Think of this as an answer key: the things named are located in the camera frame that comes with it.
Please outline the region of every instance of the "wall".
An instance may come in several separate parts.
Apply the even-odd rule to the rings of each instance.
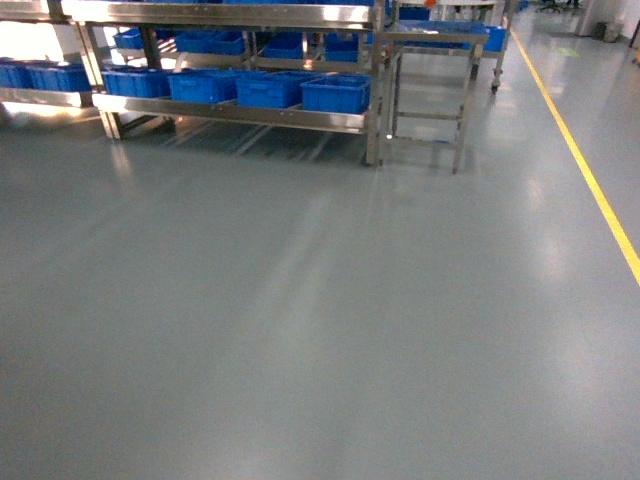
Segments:
[[[51,25],[0,22],[0,57],[19,60],[62,60],[62,52]]]
[[[624,0],[624,4],[621,15],[624,23],[622,35],[631,38],[638,20],[640,20],[640,0]]]

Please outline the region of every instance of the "metal shelf frame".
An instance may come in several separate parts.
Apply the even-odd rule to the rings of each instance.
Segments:
[[[92,105],[91,92],[51,92],[26,88],[0,88],[0,102],[72,108],[85,108]]]
[[[483,45],[487,41],[487,35],[473,34],[424,34],[418,32],[404,32],[392,29],[384,32],[381,37],[386,41],[389,52],[389,62],[386,65],[384,80],[384,95],[382,105],[381,141],[385,146],[396,142],[413,142],[425,146],[438,148],[450,148],[454,150],[453,174],[456,174],[460,159],[464,150],[464,140],[469,124],[469,113],[473,102],[473,94],[478,78],[480,61],[483,57]],[[405,42],[451,42],[469,43],[469,50],[457,50],[455,55],[468,57],[466,75],[464,78],[462,103],[456,113],[432,113],[432,112],[408,112],[399,109],[400,103],[400,76],[402,71],[402,56],[404,53],[432,54],[434,48],[405,47]],[[453,121],[456,122],[455,136],[452,141],[425,140],[412,137],[400,137],[397,134],[399,118],[416,118],[423,120]]]
[[[383,52],[380,36],[384,20],[384,0],[376,0],[375,7],[334,5],[210,5],[210,4],[153,4],[113,3],[102,1],[63,0],[62,7],[76,26],[78,40],[83,46],[82,60],[94,89],[93,101],[108,137],[122,139],[132,125],[121,120],[123,113],[137,113],[144,117],[193,116],[229,122],[305,128],[327,132],[345,132],[367,136],[365,161],[379,164],[379,111],[382,103],[381,72]],[[247,108],[235,102],[208,105],[175,102],[168,99],[140,99],[105,94],[101,58],[98,55],[94,26],[137,26],[142,34],[144,56],[150,67],[160,66],[163,54],[158,49],[156,27],[235,28],[244,31],[245,52],[251,52],[252,67],[322,69],[325,71],[362,71],[371,74],[371,101],[362,115],[308,112],[299,109]],[[370,60],[351,65],[343,62],[320,62],[314,59],[264,59],[250,49],[249,34],[255,31],[303,31],[352,33],[374,32],[370,46]]]
[[[55,0],[0,1],[0,21],[22,23],[67,23],[60,2]]]
[[[302,128],[364,134],[367,114],[323,113],[300,110],[300,105],[287,109],[253,108],[236,105],[235,100],[216,103],[176,102],[166,98],[135,98],[94,94],[93,103],[100,110],[112,113],[138,113],[169,117],[189,116],[234,123],[252,123],[277,127]]]

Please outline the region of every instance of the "metal ladder rack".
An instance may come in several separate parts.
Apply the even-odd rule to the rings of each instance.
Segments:
[[[395,142],[414,142],[425,146],[438,148],[449,148],[454,150],[453,173],[457,173],[462,152],[464,149],[464,139],[469,123],[469,112],[473,101],[473,93],[478,77],[480,60],[482,59],[482,46],[487,40],[487,35],[470,33],[421,33],[398,31],[397,27],[384,34],[387,41],[389,62],[386,65],[384,82],[384,102],[382,111],[382,142],[385,147]],[[432,48],[421,48],[405,46],[405,42],[452,42],[469,43],[471,48],[468,55],[466,76],[463,86],[462,103],[457,113],[444,114],[433,112],[407,112],[399,108],[401,93],[402,57],[405,53],[430,54]],[[452,141],[442,141],[434,139],[422,139],[415,137],[402,137],[397,135],[399,118],[417,118],[423,120],[439,120],[456,122],[455,137]]]

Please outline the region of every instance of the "metal shelving rack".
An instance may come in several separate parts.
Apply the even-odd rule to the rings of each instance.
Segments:
[[[123,135],[145,119],[153,117],[193,116],[230,122],[254,123],[344,132],[367,135],[366,162],[379,162],[378,132],[381,105],[380,68],[383,64],[379,35],[374,35],[370,54],[371,102],[369,110],[361,115],[303,111],[298,108],[284,110],[247,108],[234,101],[215,105],[175,102],[167,99],[142,99],[105,94],[101,75],[101,61],[97,55],[93,26],[138,26],[142,33],[147,64],[160,65],[160,53],[154,33],[156,27],[215,28],[255,31],[307,31],[353,33],[380,33],[383,28],[384,1],[376,0],[375,7],[336,5],[220,5],[220,4],[154,4],[112,3],[102,1],[64,0],[62,8],[77,26],[84,47],[83,62],[94,87],[93,101],[101,112],[105,131],[114,139]],[[245,35],[248,48],[248,36]],[[258,61],[268,66],[267,59]],[[302,67],[304,60],[278,62],[279,68]],[[121,114],[135,113],[142,117],[124,124]]]
[[[67,24],[56,1],[0,1],[0,21]],[[91,92],[53,92],[23,88],[0,88],[0,102],[83,108],[91,106]]]

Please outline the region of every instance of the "white wall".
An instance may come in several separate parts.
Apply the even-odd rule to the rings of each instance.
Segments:
[[[80,47],[78,46],[78,41],[76,40],[76,36],[73,33],[73,28],[68,25],[56,25],[53,27],[56,36],[58,37],[58,42],[60,43],[60,49],[64,55],[69,53],[78,53],[80,51]],[[102,28],[94,28],[94,32],[96,35],[96,42],[98,43],[98,47],[106,47],[107,39],[104,34],[104,29]]]
[[[104,30],[96,28],[95,32],[98,47],[106,47]],[[80,51],[73,30],[67,25],[0,22],[0,38],[0,57],[18,60],[62,61],[64,55]]]
[[[638,20],[640,20],[640,0],[624,0],[621,20],[624,23],[622,34],[631,38]]]
[[[0,22],[0,57],[19,60],[62,60],[62,51],[51,25]]]

